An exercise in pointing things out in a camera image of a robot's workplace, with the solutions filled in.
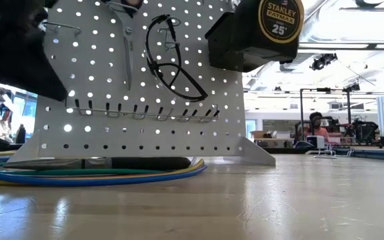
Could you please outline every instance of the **workbench surface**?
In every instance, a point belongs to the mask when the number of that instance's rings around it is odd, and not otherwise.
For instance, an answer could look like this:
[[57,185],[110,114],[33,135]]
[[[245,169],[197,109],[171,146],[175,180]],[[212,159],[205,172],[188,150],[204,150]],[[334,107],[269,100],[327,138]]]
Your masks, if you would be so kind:
[[159,183],[0,186],[0,240],[384,239],[383,160],[275,156]]

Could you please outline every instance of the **ceiling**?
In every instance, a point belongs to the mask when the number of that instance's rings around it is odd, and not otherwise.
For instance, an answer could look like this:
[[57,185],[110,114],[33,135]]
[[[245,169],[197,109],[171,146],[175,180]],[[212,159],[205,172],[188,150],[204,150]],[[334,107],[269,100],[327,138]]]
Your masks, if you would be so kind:
[[[280,87],[282,92],[296,91],[286,95],[289,101],[294,101],[298,90],[302,88],[344,88],[354,83],[359,83],[362,92],[384,92],[384,51],[366,49],[369,43],[372,49],[375,49],[376,44],[377,48],[384,46],[384,11],[378,11],[384,10],[384,2],[374,11],[357,9],[354,0],[302,2],[305,7],[305,25],[297,58],[290,64],[280,66],[271,62],[250,73],[244,73],[246,109],[253,109],[256,105],[266,106],[268,99],[274,98],[275,94],[279,96],[278,92],[273,92],[275,87]],[[338,61],[320,71],[310,69],[313,58],[322,53],[336,53]],[[316,99],[321,102],[321,106],[342,97],[332,95],[331,99],[324,100],[310,96],[312,102]],[[367,95],[367,98],[374,99],[375,95]],[[360,97],[356,101],[366,103],[369,100]],[[368,108],[373,106],[374,103],[368,104]],[[275,104],[273,108],[284,109],[285,104]]]

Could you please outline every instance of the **green cable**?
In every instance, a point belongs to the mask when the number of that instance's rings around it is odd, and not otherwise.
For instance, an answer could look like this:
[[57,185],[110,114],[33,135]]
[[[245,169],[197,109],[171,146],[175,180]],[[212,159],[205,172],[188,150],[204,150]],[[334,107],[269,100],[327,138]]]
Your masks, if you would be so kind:
[[166,171],[140,169],[60,169],[40,171],[0,171],[0,173],[27,176],[78,176],[78,175],[134,175],[150,173],[166,173]]

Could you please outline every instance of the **pegboard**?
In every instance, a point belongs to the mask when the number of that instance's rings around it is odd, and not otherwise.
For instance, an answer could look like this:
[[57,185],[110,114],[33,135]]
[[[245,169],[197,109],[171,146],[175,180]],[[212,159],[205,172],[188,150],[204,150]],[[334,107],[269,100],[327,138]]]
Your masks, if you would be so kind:
[[[123,25],[100,1],[59,1],[47,25],[45,52],[69,92],[66,103],[38,98],[35,130],[40,157],[157,157],[243,155],[245,117],[241,73],[209,66],[204,34],[227,10],[224,0],[145,0],[134,17],[133,80],[125,77]],[[206,100],[190,103],[165,89],[149,72],[145,35],[152,18],[170,14],[182,67],[204,88]],[[159,63],[176,62],[165,34],[153,28],[150,48]],[[166,79],[175,71],[161,68]],[[182,74],[174,87],[197,95]]]

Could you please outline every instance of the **cardboard box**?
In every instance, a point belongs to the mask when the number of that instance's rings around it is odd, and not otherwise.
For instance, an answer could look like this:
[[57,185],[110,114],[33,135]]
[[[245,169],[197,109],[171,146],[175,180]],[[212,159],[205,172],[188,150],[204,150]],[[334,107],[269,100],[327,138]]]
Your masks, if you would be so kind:
[[266,131],[251,131],[250,132],[253,136],[253,138],[263,138],[263,134],[266,133]]

